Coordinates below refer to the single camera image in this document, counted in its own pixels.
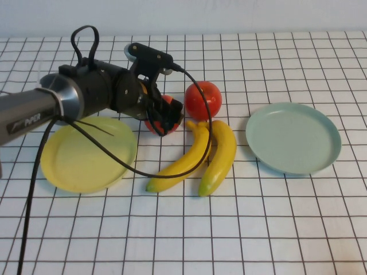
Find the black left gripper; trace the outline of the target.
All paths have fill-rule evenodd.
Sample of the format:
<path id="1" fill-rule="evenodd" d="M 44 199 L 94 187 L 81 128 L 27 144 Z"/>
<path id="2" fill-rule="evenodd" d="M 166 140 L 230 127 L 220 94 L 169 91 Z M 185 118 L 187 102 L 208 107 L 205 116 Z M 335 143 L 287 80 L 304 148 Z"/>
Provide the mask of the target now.
<path id="1" fill-rule="evenodd" d="M 139 112 L 136 118 L 155 125 L 158 136 L 166 136 L 172 132 L 172 125 L 180 125 L 183 119 L 183 104 L 178 100 L 169 100 L 162 95 L 156 84 L 149 85 L 147 81 L 140 81 L 142 99 L 138 103 Z"/>

